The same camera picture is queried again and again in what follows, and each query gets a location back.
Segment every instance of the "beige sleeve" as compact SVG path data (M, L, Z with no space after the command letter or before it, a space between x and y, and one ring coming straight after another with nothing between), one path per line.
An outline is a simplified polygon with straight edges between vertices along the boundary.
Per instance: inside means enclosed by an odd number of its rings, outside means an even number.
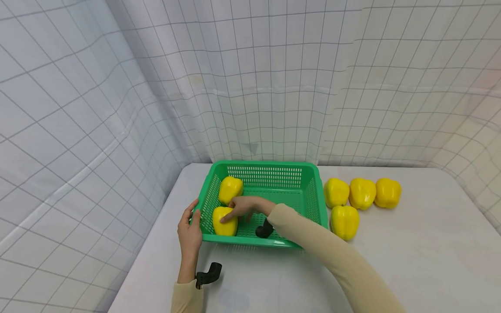
M171 313L201 313L203 307L203 289L197 289L196 281L175 283L172 293Z
M303 247L334 275L353 313L405 312L371 265L355 248L328 229L302 217L285 204L277 204L268 221L280 236Z

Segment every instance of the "right hand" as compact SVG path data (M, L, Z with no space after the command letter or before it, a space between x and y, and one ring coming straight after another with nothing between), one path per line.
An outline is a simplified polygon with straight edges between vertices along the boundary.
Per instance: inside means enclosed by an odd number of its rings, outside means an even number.
M247 215L245 220L248 223L251 221L254 212L268 216L275 207L275 204L261 197L240 196L231 199L228 206L233 208L233 210L221 219L221 223L226 223L234 217L245 215Z

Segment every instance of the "black plastic tool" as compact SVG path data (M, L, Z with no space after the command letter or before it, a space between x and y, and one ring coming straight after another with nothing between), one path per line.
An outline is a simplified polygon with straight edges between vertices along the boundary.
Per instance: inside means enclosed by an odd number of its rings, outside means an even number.
M273 232L273 226L268 222L268 219L265 219L265 222L262 226L258 226L256 228L256 236L259 238L268 238Z
M215 282L219 279L219 275L221 274L222 265L217 262L212 262L210 264L209 271L207 273L198 272L195 276L196 279L196 288L200 289L200 287L204 284Z

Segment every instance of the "white backdrop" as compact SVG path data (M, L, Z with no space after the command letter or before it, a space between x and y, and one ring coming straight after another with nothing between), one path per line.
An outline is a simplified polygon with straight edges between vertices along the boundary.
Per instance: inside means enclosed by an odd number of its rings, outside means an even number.
M501 232L500 12L1 0L0 311L106 311L191 162L439 167Z
M107 3L199 154L436 166L501 231L501 1Z

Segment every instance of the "wrist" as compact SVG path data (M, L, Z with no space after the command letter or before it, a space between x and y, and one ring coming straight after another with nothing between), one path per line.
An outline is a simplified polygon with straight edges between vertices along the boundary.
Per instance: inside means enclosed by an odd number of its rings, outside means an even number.
M273 202L261 197L255 197L254 202L256 211L266 216L268 216L275 207L275 204Z

